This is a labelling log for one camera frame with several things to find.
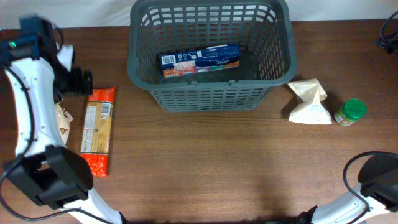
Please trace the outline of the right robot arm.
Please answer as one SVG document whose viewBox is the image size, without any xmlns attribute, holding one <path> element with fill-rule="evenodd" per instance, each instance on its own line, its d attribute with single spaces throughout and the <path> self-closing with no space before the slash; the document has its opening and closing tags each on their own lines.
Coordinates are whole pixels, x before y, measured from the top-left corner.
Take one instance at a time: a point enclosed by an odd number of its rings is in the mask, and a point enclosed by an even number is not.
<svg viewBox="0 0 398 224">
<path fill-rule="evenodd" d="M 350 186 L 347 179 L 350 165 L 369 157 L 358 173 L 358 183 Z M 397 154 L 369 151 L 351 158 L 343 168 L 347 192 L 336 200 L 302 212 L 294 221 L 304 224 L 362 223 L 377 215 L 397 212 Z"/>
</svg>

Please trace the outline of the grey plastic shopping basket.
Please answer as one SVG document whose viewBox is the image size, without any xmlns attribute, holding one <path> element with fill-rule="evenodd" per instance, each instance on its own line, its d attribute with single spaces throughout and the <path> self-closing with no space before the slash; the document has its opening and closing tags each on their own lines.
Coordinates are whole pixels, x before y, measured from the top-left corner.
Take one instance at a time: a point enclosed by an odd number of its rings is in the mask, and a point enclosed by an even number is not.
<svg viewBox="0 0 398 224">
<path fill-rule="evenodd" d="M 136 1 L 130 12 L 127 72 L 170 112 L 251 110 L 293 79 L 298 61 L 284 0 Z M 237 45 L 232 69 L 164 77 L 162 62 L 191 51 Z"/>
</svg>

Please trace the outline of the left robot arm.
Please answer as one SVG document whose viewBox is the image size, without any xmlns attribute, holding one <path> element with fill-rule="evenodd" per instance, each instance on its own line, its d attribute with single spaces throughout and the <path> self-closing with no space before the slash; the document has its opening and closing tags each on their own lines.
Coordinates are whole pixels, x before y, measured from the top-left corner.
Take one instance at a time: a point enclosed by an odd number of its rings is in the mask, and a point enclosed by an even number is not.
<svg viewBox="0 0 398 224">
<path fill-rule="evenodd" d="M 27 16 L 20 25 L 20 36 L 1 42 L 1 70 L 12 86 L 18 130 L 16 157 L 5 163 L 2 180 L 54 216 L 125 223 L 94 189 L 87 161 L 67 149 L 56 119 L 56 101 L 92 94 L 92 73 L 74 66 L 73 47 L 54 36 L 58 27 L 50 21 Z"/>
</svg>

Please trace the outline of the orange spaghetti packet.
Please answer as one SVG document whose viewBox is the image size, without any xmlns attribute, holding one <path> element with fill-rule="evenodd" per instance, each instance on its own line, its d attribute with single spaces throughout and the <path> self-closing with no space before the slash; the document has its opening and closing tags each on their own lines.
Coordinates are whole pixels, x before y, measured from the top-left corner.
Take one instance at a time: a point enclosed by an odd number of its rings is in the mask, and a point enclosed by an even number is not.
<svg viewBox="0 0 398 224">
<path fill-rule="evenodd" d="M 109 144 L 116 88 L 94 89 L 88 97 L 80 156 L 95 177 L 108 176 Z"/>
</svg>

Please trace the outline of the beige snack bag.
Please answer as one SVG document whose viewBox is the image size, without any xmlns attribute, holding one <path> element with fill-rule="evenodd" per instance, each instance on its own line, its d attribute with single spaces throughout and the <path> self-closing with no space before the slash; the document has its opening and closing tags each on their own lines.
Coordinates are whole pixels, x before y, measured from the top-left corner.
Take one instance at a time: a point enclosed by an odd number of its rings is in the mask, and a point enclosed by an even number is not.
<svg viewBox="0 0 398 224">
<path fill-rule="evenodd" d="M 62 141 L 67 144 L 70 134 L 70 123 L 73 121 L 73 117 L 60 106 L 60 103 L 55 104 L 55 112 Z"/>
</svg>

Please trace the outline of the blue pasta box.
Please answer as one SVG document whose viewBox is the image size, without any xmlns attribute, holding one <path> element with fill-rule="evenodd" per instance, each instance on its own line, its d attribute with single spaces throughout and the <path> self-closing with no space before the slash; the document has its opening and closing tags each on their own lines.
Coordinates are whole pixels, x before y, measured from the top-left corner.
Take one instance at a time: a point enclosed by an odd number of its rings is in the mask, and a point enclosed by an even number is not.
<svg viewBox="0 0 398 224">
<path fill-rule="evenodd" d="M 159 56 L 165 78 L 237 68 L 240 58 L 239 46 L 231 44 Z"/>
</svg>

